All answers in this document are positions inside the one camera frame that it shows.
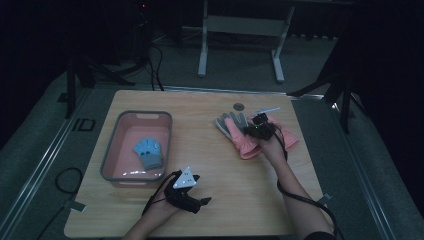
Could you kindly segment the blue grey glove with dots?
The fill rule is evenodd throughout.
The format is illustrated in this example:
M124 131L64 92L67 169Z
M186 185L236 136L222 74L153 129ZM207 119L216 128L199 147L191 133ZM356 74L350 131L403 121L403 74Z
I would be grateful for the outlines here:
M155 138L143 138L134 147L133 151L139 157L146 171L162 166L161 145Z

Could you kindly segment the person's black sleeve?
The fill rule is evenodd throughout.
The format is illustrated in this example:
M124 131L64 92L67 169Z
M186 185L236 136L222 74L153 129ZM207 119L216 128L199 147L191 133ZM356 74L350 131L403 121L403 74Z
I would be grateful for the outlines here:
M310 233L303 240L336 240L336 237L328 232L317 231Z

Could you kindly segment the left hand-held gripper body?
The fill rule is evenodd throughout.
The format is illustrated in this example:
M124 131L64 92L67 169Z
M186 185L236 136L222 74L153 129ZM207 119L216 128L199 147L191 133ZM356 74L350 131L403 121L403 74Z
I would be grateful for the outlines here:
M166 200L174 207L197 213L202 206L200 200L188 195L188 191L197 184L197 182L194 182L193 175L190 167L186 167L183 171L174 172L164 193Z

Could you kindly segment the pink glove with grey palm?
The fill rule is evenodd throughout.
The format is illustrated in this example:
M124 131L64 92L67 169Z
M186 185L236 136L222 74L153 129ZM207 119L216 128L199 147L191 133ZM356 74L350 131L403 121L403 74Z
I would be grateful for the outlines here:
M234 144L242 159L251 159L261 152L261 147L257 141L243 132L243 129L248 126L248 121L242 112L238 114L234 112L223 113L215 119L215 124Z

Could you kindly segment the white desk frame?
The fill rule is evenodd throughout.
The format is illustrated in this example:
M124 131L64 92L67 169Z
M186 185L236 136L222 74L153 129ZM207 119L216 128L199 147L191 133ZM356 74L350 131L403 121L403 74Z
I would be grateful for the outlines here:
M277 47L273 49L270 54L276 81L279 83L284 82L285 76L280 61L280 55L288 35L295 6L291 5L288 7L283 20L271 20L211 15L208 11L209 1L210 0L203 0L202 42L197 75L199 77L206 76L209 32L258 35L277 37L279 39Z

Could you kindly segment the pink padded glove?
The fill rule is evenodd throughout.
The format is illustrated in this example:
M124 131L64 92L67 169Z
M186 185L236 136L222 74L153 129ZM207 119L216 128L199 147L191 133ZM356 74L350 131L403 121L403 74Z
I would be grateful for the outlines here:
M281 124L275 117L269 114L267 114L267 116L269 118L269 122L277 126L275 133L277 133L283 139L285 150L288 151L299 141L299 139L294 134L292 134L283 124ZM257 138L254 139L257 141L258 145L259 141L262 140Z

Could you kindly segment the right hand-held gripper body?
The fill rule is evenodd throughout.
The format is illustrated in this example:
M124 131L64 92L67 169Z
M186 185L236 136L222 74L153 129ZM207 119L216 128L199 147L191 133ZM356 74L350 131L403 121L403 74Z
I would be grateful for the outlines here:
M257 139L268 141L275 133L277 126L269 122L267 113L279 110L279 107L262 108L254 113L250 135Z

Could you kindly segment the black stand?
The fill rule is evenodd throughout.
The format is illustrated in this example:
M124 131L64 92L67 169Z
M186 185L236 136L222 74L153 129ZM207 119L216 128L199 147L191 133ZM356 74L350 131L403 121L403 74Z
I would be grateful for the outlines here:
M93 88L96 84L92 74L93 71L100 73L112 82L134 86L133 82L127 81L120 76L120 71L113 72L87 55L70 52L66 64L66 92L59 97L59 101L65 102L67 106L66 119L69 119L76 110L76 80L79 80L83 87Z
M352 77L355 67L352 64L326 63L320 71L317 80L299 90L289 92L288 96L301 97L314 89L328 84L329 87L324 94L324 101L327 104L335 104L339 98L341 101L340 125L345 133L349 134L348 116L350 110L350 98L352 93Z

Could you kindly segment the pink basin with grey rim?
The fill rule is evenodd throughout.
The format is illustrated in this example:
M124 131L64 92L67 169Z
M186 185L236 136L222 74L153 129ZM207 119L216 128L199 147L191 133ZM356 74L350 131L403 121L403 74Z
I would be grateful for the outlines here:
M165 111L124 111L115 123L100 168L115 187L159 182L167 171L173 118Z

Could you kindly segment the person's left hand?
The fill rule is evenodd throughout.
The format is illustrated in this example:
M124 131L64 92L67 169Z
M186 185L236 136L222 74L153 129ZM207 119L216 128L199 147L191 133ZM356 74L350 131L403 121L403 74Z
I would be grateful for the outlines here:
M151 220L167 221L179 211L179 208L170 204L165 197L153 200L144 213Z

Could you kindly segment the person's right hand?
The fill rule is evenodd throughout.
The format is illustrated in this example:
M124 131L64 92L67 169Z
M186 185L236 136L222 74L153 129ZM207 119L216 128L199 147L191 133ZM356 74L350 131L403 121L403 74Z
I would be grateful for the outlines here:
M274 133L269 140L260 140L259 145L263 154L273 166L287 162L284 141L277 133Z

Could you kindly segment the metal floor rail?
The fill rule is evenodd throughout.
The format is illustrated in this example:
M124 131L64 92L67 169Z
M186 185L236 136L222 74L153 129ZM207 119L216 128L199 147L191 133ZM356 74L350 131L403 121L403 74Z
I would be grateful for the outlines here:
M300 97L289 96L284 92L275 92L275 91L244 91L244 90L228 90L228 89L214 89L214 88L194 88L194 87L178 87L178 86L165 86L165 91L173 92L196 92L196 93L237 93L237 94L273 94L273 95L284 95L293 99L312 99L312 100L321 100L324 98L323 94L304 94Z
M0 240L14 232L90 94L81 91L70 115L42 100L0 151Z
M343 130L339 118L342 116L341 110L336 103L330 104L330 112L332 119L335 121L335 125L341 134L343 144L346 146L346 152L353 162L354 173L358 180L358 184L364 196L364 200L370 210L370 214L375 222L376 228L381 236L382 240L394 240L394 234L391 226L388 222L387 215L381 205L381 201L378 198L371 181L365 171L365 168L356 152L353 145L352 139L349 134L346 134Z

